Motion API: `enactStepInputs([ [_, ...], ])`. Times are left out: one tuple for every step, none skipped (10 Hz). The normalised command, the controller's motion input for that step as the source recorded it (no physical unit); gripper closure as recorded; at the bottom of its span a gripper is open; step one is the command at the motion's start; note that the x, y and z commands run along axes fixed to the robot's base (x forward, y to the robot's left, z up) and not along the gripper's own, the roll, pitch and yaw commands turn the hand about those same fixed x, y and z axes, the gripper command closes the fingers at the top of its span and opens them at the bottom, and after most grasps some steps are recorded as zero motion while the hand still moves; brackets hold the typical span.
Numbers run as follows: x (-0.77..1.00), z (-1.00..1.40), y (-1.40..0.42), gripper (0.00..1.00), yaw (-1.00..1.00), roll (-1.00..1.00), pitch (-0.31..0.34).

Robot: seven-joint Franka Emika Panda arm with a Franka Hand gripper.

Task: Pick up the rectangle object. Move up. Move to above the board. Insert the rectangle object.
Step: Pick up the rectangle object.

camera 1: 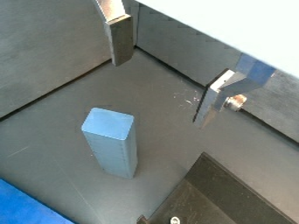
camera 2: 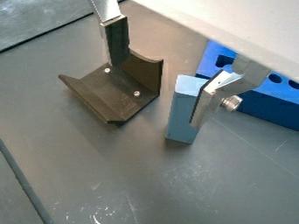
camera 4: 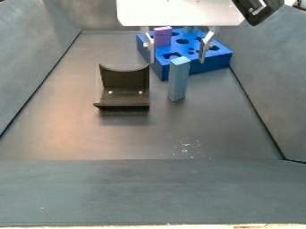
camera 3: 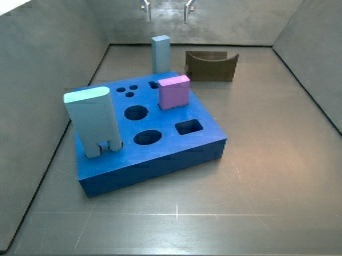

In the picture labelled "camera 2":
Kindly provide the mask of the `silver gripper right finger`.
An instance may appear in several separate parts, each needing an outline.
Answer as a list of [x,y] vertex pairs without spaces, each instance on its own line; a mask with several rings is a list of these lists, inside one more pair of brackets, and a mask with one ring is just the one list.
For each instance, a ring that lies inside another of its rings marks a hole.
[[231,73],[217,71],[200,88],[189,120],[197,130],[220,107],[228,112],[239,107],[237,94],[259,87],[271,72],[268,67],[243,55],[235,58],[231,68]]

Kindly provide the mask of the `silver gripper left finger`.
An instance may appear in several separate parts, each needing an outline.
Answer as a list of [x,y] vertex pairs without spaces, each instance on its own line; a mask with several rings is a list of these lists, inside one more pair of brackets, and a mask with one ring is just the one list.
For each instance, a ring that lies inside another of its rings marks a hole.
[[88,3],[105,40],[109,65],[117,67],[129,56],[126,17],[120,12],[117,0],[88,0]]

